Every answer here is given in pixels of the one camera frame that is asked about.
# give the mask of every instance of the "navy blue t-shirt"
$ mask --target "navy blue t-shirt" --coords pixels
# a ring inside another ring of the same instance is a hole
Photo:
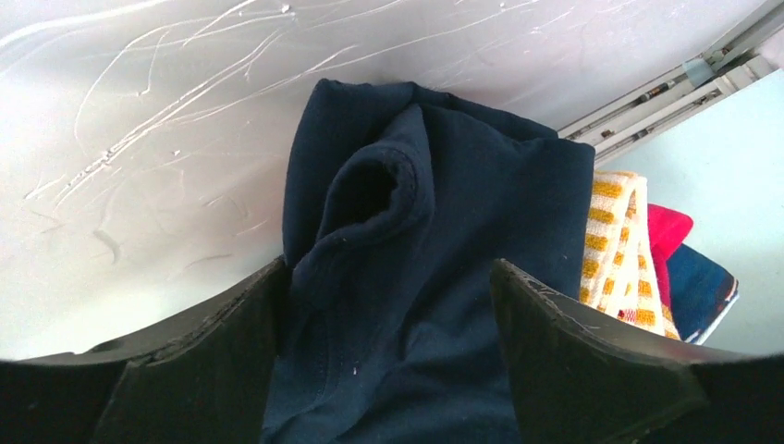
[[[577,298],[594,149],[413,83],[322,80],[291,151],[265,442],[520,441],[489,293]]]

